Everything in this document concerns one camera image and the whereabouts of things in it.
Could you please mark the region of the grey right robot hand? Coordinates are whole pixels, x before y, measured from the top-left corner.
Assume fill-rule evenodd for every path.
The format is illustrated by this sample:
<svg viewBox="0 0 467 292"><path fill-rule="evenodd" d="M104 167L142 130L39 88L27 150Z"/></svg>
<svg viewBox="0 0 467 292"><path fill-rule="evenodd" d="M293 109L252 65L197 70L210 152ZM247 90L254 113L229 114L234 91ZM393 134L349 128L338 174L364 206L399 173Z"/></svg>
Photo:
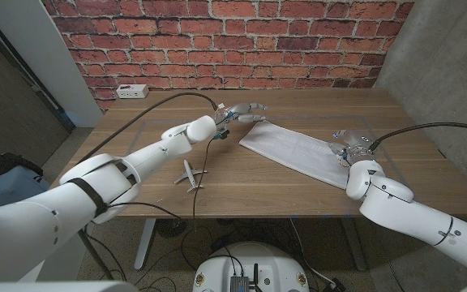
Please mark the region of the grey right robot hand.
<svg viewBox="0 0 467 292"><path fill-rule="evenodd" d="M329 142L328 147L332 152L352 165L359 161L373 161L374 153L370 150L372 140L365 137L358 131L340 130L333 135L336 139L343 140L343 143Z"/></svg>

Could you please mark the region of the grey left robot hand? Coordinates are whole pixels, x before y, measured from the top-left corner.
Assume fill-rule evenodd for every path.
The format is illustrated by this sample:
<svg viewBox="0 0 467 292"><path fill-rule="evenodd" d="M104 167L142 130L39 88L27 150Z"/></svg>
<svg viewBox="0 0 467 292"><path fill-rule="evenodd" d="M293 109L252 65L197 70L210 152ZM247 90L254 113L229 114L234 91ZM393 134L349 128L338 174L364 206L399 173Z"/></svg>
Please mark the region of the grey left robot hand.
<svg viewBox="0 0 467 292"><path fill-rule="evenodd" d="M216 112L215 123L218 131L226 129L226 125L232 121L240 123L261 122L266 118L260 114L253 114L252 110L266 110L265 105L259 103L241 103L229 108L219 109Z"/></svg>

